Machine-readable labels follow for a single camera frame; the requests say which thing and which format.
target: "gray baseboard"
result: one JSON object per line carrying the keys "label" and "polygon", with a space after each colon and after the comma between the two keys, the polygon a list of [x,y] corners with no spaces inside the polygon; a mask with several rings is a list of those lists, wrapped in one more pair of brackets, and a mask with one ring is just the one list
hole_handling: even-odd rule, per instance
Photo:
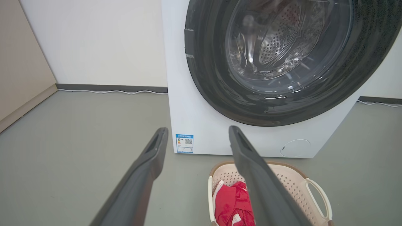
{"label": "gray baseboard", "polygon": [[138,92],[148,90],[152,92],[168,92],[167,87],[159,86],[116,86],[116,85],[89,85],[89,84],[56,84],[58,89],[66,90],[92,90],[92,91],[112,91],[120,90],[123,92]]}
{"label": "gray baseboard", "polygon": [[368,102],[368,103],[384,103],[384,104],[402,105],[402,99],[394,99],[394,98],[360,97],[359,101]]}
{"label": "gray baseboard", "polygon": [[[167,87],[159,86],[117,86],[117,85],[90,85],[90,84],[56,84],[58,89],[66,90],[92,90],[92,91],[112,91],[120,90],[123,92],[138,92],[148,90],[152,92],[168,92]],[[363,102],[379,102],[384,104],[399,104],[402,105],[402,99],[382,98],[382,97],[360,97]]]}

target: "baseboard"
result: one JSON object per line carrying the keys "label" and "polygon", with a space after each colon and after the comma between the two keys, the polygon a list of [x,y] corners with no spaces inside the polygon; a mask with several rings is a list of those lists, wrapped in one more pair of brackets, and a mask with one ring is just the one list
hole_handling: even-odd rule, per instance
{"label": "baseboard", "polygon": [[368,103],[384,103],[384,104],[402,105],[402,99],[394,99],[394,98],[360,97],[359,101],[368,102]]}
{"label": "baseboard", "polygon": [[[159,86],[119,86],[119,85],[91,85],[91,84],[56,84],[59,89],[66,90],[92,90],[92,91],[112,91],[120,90],[123,92],[138,92],[148,90],[152,92],[168,92],[167,87]],[[382,98],[382,97],[360,97],[363,102],[379,102],[384,104],[402,104],[402,99]]]}
{"label": "baseboard", "polygon": [[138,92],[148,90],[152,92],[168,92],[167,87],[158,86],[117,86],[117,85],[90,85],[90,84],[56,84],[59,89],[66,90],[92,90],[92,91],[112,91],[120,90],[123,92]]}
{"label": "baseboard", "polygon": [[0,120],[0,133],[7,129],[10,125],[12,125],[15,121],[19,118],[24,116],[46,98],[51,96],[57,91],[56,85],[52,85],[51,87],[47,88],[45,91],[41,92],[36,97],[32,98],[30,101],[26,102],[23,106],[19,107],[17,110],[13,111],[7,117]]}

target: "floor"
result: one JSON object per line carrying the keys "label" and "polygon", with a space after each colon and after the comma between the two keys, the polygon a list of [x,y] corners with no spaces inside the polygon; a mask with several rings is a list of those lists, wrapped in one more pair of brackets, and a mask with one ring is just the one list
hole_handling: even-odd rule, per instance
{"label": "floor", "polygon": [[[167,95],[55,93],[0,134],[0,225],[88,225],[168,109]],[[315,158],[275,161],[321,185],[336,225],[398,225],[401,134],[402,107],[356,104]],[[207,178],[225,160],[169,139],[145,225],[209,225]]]}

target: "circular access panel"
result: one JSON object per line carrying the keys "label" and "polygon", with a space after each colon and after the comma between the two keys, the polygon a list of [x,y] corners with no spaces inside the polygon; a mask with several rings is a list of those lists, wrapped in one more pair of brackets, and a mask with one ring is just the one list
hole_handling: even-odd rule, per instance
{"label": "circular access panel", "polygon": [[292,140],[285,144],[281,150],[281,154],[285,157],[299,157],[310,150],[310,142],[304,139]]}

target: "white wall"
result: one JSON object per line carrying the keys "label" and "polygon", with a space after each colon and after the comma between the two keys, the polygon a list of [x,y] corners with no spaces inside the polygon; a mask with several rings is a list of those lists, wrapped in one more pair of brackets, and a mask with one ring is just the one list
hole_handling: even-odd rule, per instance
{"label": "white wall", "polygon": [[160,0],[21,0],[58,83],[167,86]]}
{"label": "white wall", "polygon": [[402,99],[402,32],[384,61],[366,83],[365,97]]}

